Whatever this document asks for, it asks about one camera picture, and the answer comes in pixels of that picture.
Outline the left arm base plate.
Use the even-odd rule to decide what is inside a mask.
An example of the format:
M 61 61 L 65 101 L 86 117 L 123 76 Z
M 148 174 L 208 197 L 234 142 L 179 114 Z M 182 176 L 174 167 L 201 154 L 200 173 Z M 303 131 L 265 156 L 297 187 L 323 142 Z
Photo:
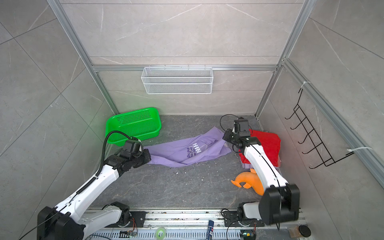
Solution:
M 111 225 L 108 225 L 107 228 L 133 228 L 136 227 L 142 228 L 144 226 L 144 221 L 146 219 L 145 211 L 134 211 L 134 212 L 123 212 L 120 219 Z

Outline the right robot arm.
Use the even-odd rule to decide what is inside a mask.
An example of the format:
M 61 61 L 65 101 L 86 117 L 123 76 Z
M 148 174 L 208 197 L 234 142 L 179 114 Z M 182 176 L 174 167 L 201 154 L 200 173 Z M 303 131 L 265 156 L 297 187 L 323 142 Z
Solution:
M 259 202 L 244 203 L 239 206 L 240 218 L 261 220 L 265 225 L 296 221 L 299 218 L 300 190 L 290 185 L 264 152 L 264 148 L 249 131 L 235 132 L 227 129 L 223 140 L 236 146 L 251 163 L 249 172 L 237 176 L 233 184 L 253 188 L 262 198 Z

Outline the green circuit board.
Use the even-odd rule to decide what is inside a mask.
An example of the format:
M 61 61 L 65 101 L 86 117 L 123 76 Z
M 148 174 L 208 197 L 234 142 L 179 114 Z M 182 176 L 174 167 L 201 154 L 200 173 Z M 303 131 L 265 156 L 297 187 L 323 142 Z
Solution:
M 241 240 L 255 240 L 256 234 L 254 231 L 241 230 L 240 239 Z

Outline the purple t-shirt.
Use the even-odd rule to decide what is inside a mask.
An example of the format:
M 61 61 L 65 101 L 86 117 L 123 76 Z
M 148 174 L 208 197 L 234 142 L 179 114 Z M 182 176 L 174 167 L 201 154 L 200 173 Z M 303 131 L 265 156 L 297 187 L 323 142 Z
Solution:
M 232 152 L 223 140 L 224 133 L 217 127 L 193 138 L 146 147 L 151 165 L 181 168 L 215 160 Z

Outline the blue spray can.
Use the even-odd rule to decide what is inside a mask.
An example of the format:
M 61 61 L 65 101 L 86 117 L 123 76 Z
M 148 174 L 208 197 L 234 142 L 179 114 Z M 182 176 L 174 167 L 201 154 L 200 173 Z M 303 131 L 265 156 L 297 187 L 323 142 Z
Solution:
M 215 225 L 214 221 L 209 220 L 209 223 L 208 223 L 208 231 L 207 231 L 207 235 L 206 235 L 206 240 L 212 240 L 212 238 L 213 238 L 214 225 Z

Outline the small electronics board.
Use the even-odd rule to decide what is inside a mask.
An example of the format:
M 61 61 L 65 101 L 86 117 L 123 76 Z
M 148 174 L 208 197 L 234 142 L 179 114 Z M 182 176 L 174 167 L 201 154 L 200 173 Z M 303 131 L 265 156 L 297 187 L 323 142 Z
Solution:
M 119 238 L 126 239 L 126 238 L 132 238 L 137 235 L 137 232 L 135 231 L 120 231 L 119 232 Z

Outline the green plastic basket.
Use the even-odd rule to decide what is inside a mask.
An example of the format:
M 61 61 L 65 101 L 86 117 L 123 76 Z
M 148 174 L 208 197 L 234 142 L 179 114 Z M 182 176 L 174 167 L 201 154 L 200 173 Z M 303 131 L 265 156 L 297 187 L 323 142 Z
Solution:
M 120 131 L 143 141 L 157 137 L 161 128 L 158 110 L 145 108 L 109 118 L 106 122 L 106 135 L 112 131 Z

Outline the orange plush toy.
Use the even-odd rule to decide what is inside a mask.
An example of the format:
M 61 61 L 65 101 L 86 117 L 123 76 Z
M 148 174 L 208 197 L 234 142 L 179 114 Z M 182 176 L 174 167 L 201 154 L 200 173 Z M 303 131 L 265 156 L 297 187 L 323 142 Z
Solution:
M 263 196 L 265 192 L 262 182 L 254 169 L 250 169 L 249 172 L 240 173 L 235 180 L 231 180 L 231 183 L 238 188 L 253 188 L 260 196 Z

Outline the brown jar black lid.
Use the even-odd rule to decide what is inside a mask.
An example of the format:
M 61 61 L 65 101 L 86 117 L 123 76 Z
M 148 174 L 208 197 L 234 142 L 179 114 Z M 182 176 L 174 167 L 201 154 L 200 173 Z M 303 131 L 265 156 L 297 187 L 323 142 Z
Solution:
M 299 225 L 288 229 L 292 239 L 308 238 L 312 235 L 312 231 L 306 225 Z

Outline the green tape roll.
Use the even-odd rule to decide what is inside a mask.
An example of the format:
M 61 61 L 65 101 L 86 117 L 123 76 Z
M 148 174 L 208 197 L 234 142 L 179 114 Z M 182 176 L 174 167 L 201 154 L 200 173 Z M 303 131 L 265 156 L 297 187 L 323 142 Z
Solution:
M 155 238 L 156 240 L 164 240 L 167 236 L 166 229 L 163 227 L 160 227 L 156 230 Z

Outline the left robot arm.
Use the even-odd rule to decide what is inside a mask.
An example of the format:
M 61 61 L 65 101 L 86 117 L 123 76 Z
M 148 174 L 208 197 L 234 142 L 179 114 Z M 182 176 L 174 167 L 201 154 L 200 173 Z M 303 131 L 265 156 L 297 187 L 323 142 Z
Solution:
M 45 207 L 38 214 L 38 240 L 85 240 L 98 230 L 116 224 L 126 227 L 133 223 L 129 206 L 113 202 L 106 208 L 87 215 L 85 212 L 96 198 L 123 173 L 151 161 L 149 150 L 135 156 L 120 152 L 111 155 L 99 175 L 93 175 L 68 198 L 54 208 Z

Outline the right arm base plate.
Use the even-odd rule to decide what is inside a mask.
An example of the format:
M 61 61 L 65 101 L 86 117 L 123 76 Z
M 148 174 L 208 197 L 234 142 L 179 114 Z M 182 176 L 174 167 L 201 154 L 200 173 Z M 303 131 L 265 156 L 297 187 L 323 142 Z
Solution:
M 221 210 L 221 216 L 224 219 L 226 227 L 264 227 L 265 224 L 257 219 L 239 219 L 237 211 L 229 211 L 228 209 Z

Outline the red folded t-shirt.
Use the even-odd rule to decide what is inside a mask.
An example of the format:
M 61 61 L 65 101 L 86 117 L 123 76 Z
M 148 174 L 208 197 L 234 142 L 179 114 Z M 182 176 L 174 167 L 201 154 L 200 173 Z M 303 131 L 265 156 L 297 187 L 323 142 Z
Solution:
M 262 147 L 264 148 L 264 152 L 267 155 L 268 159 L 274 167 L 277 167 L 277 160 L 281 149 L 281 139 L 279 138 L 279 136 L 277 134 L 261 132 L 251 129 L 250 133 L 252 137 L 258 138 Z

